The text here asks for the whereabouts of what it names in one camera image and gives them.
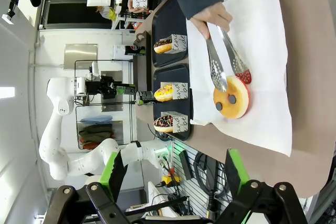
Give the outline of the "chocolate glazed donut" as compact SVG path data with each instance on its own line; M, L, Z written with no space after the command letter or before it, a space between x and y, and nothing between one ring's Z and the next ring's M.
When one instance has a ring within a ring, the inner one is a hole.
M156 42L153 49L157 54L163 54L170 51L172 49L172 39L165 39Z

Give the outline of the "chocolate sprinkled donut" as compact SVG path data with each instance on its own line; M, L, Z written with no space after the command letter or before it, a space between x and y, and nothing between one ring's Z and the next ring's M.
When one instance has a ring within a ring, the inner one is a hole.
M154 129L157 132L173 132L173 118L171 115L164 115L153 122Z

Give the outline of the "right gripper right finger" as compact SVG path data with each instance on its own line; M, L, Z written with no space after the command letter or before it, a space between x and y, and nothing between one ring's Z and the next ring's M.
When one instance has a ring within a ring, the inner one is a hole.
M237 149L227 150L224 168L232 201L217 224L246 224L255 213L263 214L268 224L308 224L291 183L269 186L251 179Z

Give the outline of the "person's left hand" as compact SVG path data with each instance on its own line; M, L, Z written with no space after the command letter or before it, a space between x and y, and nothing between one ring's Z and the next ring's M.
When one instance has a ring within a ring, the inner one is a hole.
M205 8L190 18L192 24L203 35L205 40L210 38L210 33L207 26L208 23L219 26L225 32L229 32L229 25L232 20L232 15L220 2Z

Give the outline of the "white paper sheet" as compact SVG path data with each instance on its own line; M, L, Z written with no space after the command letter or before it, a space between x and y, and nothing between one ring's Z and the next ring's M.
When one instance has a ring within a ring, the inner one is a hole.
M187 22L194 125L214 125L246 143L290 156L292 120L286 91L288 58L279 0L224 0L233 16L229 37L251 73L248 111L227 119L215 108L206 42Z

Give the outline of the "perforated metal tongs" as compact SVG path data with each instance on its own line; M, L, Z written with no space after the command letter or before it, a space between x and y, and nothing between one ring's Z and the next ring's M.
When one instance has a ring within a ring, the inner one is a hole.
M252 81L250 70L243 62L229 35L219 26L216 26L216 28L219 31L219 34L228 52L230 64L233 68L235 76L240 78L245 84L250 84ZM211 38L206 40L206 45L212 82L217 90L224 92L228 87L227 77Z

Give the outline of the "brown plastic tray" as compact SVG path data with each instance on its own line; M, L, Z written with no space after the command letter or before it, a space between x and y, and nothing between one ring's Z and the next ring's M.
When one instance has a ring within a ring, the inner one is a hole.
M144 55L133 57L133 81L138 91L152 90L152 41L144 31L136 35L134 46L144 48Z

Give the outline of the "person's right hand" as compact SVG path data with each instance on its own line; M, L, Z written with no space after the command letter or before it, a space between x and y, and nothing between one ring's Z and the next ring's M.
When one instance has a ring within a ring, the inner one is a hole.
M147 8L134 8L133 7L133 0L128 0L128 10L129 12L131 13L143 13L143 12L146 12L148 11Z

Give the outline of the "black plastic tray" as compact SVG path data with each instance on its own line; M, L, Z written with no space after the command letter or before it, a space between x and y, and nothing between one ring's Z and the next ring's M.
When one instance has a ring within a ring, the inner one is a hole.
M152 91L155 92L160 88L161 82L185 82L190 83L188 67L179 63L170 67L155 70L153 74ZM153 118L157 119L162 112L176 111L187 115L189 119L193 118L192 92L189 90L188 99L171 100L153 105ZM187 141L192 132L192 126L188 124L188 131L182 133L169 133L169 135L179 141Z
M186 18L177 0L167 0L154 14L152 20L152 61L156 68L176 63L187 56L187 50L175 54L157 54L154 51L153 46L156 42L172 34L187 35Z

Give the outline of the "red glazed donut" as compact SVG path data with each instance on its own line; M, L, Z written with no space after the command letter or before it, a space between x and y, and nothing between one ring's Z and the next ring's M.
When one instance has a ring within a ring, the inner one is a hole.
M238 119L248 110L250 93L247 85L237 76L227 77L227 90L214 89L213 101L217 111L228 119Z

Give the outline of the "yellow emergency stop box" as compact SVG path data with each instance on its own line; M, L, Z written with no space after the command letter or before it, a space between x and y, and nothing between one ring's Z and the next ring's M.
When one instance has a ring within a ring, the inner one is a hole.
M174 179L175 179L176 184L179 185L181 182L180 177L174 176ZM163 175L161 185L167 188L174 187L174 181L170 175Z

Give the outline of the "yellow sprinkled donut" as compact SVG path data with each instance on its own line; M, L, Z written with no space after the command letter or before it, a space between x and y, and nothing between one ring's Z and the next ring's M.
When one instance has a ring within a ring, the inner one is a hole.
M173 99L173 86L165 85L154 93L154 98L159 102L165 102Z

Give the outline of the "black Pepsi can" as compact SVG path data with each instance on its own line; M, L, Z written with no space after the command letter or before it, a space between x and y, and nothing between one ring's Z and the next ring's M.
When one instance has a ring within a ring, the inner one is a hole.
M135 46L135 45L126 45L124 47L124 53L125 55L130 55L130 56L134 56L134 55L145 55L146 54L146 49L145 47L139 47L139 46Z
M137 91L135 94L136 105L153 104L156 102L157 100L152 91Z

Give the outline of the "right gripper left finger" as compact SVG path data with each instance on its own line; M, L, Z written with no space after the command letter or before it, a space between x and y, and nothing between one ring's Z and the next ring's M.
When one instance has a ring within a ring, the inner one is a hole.
M102 224L138 224L130 222L117 205L117 199L128 165L146 157L144 150L120 150L112 154L102 177L81 189L61 186L44 217L44 224L85 224L87 217L97 215Z

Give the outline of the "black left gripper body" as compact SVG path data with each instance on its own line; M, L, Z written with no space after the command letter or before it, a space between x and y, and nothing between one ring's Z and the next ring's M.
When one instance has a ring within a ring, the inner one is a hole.
M86 80L85 87L88 95L101 94L104 100L114 99L117 95L114 79L110 76L102 76L99 81Z

